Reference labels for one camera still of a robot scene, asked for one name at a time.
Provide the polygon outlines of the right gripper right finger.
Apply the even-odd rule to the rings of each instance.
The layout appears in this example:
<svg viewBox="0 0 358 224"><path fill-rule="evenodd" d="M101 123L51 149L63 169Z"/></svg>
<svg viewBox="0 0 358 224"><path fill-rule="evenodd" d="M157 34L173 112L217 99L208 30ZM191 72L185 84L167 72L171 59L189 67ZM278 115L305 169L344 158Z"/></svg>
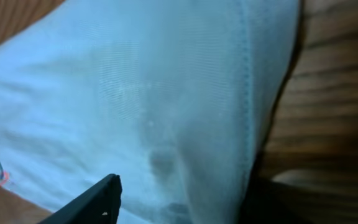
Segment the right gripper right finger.
<svg viewBox="0 0 358 224"><path fill-rule="evenodd" d="M239 210L238 224L310 224L274 195L274 184L255 178L249 183Z"/></svg>

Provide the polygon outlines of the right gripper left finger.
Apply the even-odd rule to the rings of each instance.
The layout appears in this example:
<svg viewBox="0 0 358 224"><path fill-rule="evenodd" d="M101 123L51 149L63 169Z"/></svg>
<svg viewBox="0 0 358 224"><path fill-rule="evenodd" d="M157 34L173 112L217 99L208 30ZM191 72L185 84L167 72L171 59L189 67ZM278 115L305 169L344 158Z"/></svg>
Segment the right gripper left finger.
<svg viewBox="0 0 358 224"><path fill-rule="evenodd" d="M120 176L109 174L39 224L116 224L121 194Z"/></svg>

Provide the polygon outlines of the light blue t-shirt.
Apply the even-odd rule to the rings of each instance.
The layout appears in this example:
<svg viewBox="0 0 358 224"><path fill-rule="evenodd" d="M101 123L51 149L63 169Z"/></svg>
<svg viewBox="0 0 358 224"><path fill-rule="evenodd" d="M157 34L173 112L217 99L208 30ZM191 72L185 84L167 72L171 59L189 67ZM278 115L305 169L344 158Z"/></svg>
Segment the light blue t-shirt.
<svg viewBox="0 0 358 224"><path fill-rule="evenodd" d="M57 211L109 173L120 223L235 223L295 0L69 0L0 45L0 178Z"/></svg>

